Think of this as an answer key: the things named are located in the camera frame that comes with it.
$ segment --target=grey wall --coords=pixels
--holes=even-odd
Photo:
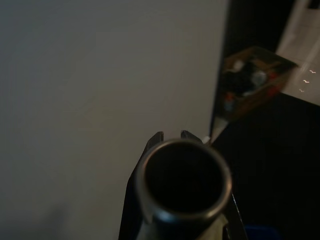
[[[147,140],[208,134],[226,5],[1,1],[0,237],[117,239]]]

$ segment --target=metal barrel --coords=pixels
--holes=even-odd
[[[190,139],[154,146],[135,175],[144,221],[157,239],[196,239],[222,212],[231,187],[223,157]]]

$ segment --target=box of items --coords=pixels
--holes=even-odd
[[[265,103],[286,85],[297,65],[253,46],[224,60],[218,90],[218,115],[234,121]]]

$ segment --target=dark floor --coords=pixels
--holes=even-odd
[[[288,240],[317,236],[320,107],[280,94],[214,147],[230,165],[244,224],[274,226]]]

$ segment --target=blue object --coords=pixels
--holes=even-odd
[[[269,226],[246,225],[248,240],[282,240],[278,231]]]

